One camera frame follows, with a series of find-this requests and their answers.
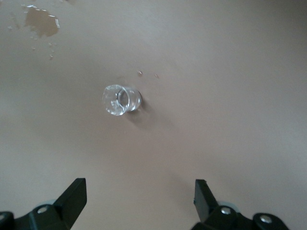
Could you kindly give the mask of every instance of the metal screw head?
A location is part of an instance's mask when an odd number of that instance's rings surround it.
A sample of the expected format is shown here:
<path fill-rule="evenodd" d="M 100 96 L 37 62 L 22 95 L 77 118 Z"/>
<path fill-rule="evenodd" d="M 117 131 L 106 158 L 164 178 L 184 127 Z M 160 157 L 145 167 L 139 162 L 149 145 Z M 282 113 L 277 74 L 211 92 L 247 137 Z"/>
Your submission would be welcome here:
<path fill-rule="evenodd" d="M 269 216 L 266 215 L 261 215 L 260 219 L 262 222 L 267 223 L 267 224 L 271 224 L 272 223 L 272 219 Z"/>
<path fill-rule="evenodd" d="M 38 214 L 44 213 L 44 212 L 46 212 L 47 210 L 48 210 L 48 206 L 44 206 L 44 207 L 41 207 L 41 208 L 37 211 L 37 213 L 38 213 Z"/>
<path fill-rule="evenodd" d="M 228 207 L 223 207 L 223 208 L 221 209 L 221 212 L 222 212 L 223 214 L 225 214 L 225 215 L 229 215 L 229 214 L 231 213 L 231 210 L 230 210 L 230 208 L 228 208 Z"/>

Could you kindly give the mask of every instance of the transparent cup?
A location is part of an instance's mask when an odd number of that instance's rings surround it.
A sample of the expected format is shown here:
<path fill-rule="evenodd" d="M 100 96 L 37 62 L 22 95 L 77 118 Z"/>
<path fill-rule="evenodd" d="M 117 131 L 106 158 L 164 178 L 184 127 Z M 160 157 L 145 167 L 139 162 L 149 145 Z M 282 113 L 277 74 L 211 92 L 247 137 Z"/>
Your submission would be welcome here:
<path fill-rule="evenodd" d="M 142 102 L 142 96 L 135 88 L 109 85 L 105 88 L 103 102 L 109 113 L 119 116 L 138 109 Z"/>

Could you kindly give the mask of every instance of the smooth gray surface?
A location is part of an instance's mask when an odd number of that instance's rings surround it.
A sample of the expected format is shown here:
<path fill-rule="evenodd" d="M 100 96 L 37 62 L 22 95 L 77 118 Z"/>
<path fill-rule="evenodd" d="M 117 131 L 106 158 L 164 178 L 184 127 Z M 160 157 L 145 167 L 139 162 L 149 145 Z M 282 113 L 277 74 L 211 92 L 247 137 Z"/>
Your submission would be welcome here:
<path fill-rule="evenodd" d="M 22 27 L 21 4 L 57 16 L 59 32 Z M 86 177 L 74 230 L 188 230 L 205 179 L 248 218 L 304 230 L 306 12 L 303 1 L 4 0 L 0 209 L 21 216 Z M 136 87 L 144 108 L 108 114 L 110 84 Z"/>

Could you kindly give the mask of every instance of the water droplet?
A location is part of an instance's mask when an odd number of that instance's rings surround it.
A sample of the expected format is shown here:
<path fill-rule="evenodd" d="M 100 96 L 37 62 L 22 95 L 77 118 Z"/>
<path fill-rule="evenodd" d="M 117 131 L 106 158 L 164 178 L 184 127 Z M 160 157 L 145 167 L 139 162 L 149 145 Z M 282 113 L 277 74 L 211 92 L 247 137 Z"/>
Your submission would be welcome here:
<path fill-rule="evenodd" d="M 31 31 L 36 31 L 39 37 L 52 36 L 59 30 L 59 20 L 46 10 L 41 10 L 35 5 L 29 5 L 25 19 L 25 26 L 30 26 Z"/>

